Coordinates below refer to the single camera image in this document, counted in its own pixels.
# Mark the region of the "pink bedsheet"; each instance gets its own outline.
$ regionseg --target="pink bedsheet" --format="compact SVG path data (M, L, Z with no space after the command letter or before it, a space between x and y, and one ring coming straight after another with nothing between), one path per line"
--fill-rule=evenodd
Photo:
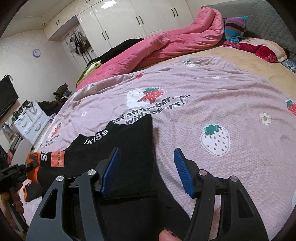
M190 26L157 34L135 44L90 74L77 90L113 76L128 74L135 68L208 49L221 40L223 32L221 13L213 8L202 8Z

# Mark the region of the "strawberry print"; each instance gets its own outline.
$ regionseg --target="strawberry print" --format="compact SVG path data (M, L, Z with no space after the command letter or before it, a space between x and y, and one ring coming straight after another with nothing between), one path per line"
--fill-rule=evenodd
M58 125L57 125L57 127L54 129L54 132L52 133L52 137L54 137L57 133L58 133L58 131L59 131L59 129L62 127L62 124L61 123L59 123Z
M185 63L188 67L194 67L194 63L191 60L187 60Z
M90 94L95 94L96 93L96 84L95 83L89 84L87 87L87 90Z
M292 100L287 100L286 104L287 104L287 109L296 116L296 103L293 102Z
M145 91L143 92L145 96L142 97L141 100L146 101L149 100L150 104L153 104L156 99L164 94L164 91L160 89L159 87L157 88L146 88Z
M143 77L143 75L144 75L143 73L137 74L137 75L135 76L135 78L136 78L136 79L140 79L140 78Z
M226 154L230 147L230 138L227 130L218 124L206 126L200 140L204 148L216 156Z

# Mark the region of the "television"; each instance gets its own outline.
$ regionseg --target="television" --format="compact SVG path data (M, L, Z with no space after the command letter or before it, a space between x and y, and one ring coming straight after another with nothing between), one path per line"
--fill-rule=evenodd
M10 76L5 75L4 78L0 80L0 120L14 105L17 99L18 95L11 83Z

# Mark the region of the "white dresser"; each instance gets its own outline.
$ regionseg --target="white dresser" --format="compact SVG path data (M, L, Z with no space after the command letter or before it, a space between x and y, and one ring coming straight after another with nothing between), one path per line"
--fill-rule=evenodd
M12 130L21 137L28 139L32 146L49 125L49 116L40 108L37 102L33 101L33 107L23 108L22 113L16 119Z

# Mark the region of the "white cabinet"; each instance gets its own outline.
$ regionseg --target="white cabinet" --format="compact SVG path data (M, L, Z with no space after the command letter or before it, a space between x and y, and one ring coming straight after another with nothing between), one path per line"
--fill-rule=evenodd
M158 11L162 13L160 17L164 31L185 28L192 24L193 18L185 0L155 1Z
M76 16L86 9L89 3L86 0L75 0L61 12L59 12L49 23L45 26L44 32L48 40L55 40L65 34L63 28L71 28L77 23Z
M176 13L169 0L154 0L154 4L164 32L180 28Z
M160 18L152 0L130 0L147 36L163 32Z
M192 24L193 18L185 0L169 0L172 10L175 11L180 28L188 27Z
M131 38L146 37L140 19L129 0L119 0L109 8L103 8L104 4L104 1L100 2L92 9L111 47L116 47Z
M33 107L24 108L12 126L12 130L21 137L28 139L34 146L45 127L49 124L49 117L40 108L37 102L32 102Z
M108 37L102 30L94 11L91 8L79 14L77 18L89 43L96 53L96 56L99 57L111 49Z

